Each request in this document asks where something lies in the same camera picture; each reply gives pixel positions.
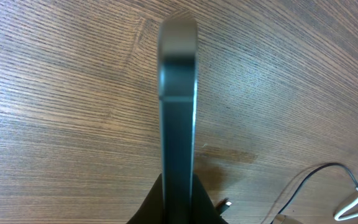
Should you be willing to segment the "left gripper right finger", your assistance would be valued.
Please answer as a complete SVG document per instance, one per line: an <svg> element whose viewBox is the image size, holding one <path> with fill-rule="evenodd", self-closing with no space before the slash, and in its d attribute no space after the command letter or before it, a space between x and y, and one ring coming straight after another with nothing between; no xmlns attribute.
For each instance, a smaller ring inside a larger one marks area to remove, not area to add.
<svg viewBox="0 0 358 224"><path fill-rule="evenodd" d="M229 208L225 198L215 207L196 174L193 175L191 222L194 224L228 224L222 213Z"/></svg>

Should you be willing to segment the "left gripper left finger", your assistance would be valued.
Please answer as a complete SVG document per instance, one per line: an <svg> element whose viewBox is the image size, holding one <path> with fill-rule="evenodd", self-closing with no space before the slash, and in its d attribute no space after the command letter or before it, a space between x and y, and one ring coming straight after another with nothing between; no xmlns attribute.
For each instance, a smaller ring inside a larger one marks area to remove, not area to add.
<svg viewBox="0 0 358 224"><path fill-rule="evenodd" d="M142 205L127 224L163 224L162 175L157 177Z"/></svg>

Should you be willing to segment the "Galaxy S25 smartphone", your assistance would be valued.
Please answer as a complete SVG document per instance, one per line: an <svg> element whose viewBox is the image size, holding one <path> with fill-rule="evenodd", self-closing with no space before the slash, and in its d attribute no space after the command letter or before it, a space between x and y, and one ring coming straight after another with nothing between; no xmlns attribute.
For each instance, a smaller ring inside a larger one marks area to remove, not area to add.
<svg viewBox="0 0 358 224"><path fill-rule="evenodd" d="M170 14L158 34L158 100L165 223L190 223L197 96L198 26Z"/></svg>

